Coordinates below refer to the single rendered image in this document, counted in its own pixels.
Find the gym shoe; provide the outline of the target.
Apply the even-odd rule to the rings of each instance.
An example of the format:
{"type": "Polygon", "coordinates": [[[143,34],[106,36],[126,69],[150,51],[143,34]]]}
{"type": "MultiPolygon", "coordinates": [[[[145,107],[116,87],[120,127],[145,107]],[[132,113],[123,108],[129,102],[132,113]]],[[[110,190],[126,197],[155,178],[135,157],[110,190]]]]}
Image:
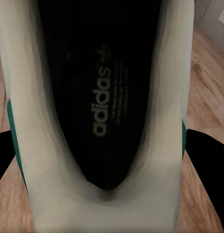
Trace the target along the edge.
{"type": "Polygon", "coordinates": [[[175,233],[195,0],[0,0],[35,233],[175,233]]]}

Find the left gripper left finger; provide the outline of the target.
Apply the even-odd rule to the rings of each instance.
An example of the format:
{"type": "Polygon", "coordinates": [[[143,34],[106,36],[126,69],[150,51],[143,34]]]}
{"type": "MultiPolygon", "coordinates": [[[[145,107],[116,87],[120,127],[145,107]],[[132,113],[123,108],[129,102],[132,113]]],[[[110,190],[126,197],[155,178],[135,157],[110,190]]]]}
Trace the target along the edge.
{"type": "Polygon", "coordinates": [[[0,180],[15,157],[11,131],[0,133],[0,180]]]}

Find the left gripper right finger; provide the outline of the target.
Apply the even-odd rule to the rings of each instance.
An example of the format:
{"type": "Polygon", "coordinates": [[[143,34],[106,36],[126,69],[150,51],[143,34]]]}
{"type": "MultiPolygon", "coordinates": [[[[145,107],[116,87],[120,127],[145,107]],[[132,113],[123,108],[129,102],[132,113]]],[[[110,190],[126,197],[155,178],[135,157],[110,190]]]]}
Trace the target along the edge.
{"type": "Polygon", "coordinates": [[[185,150],[224,228],[224,144],[199,131],[186,134],[185,150]]]}

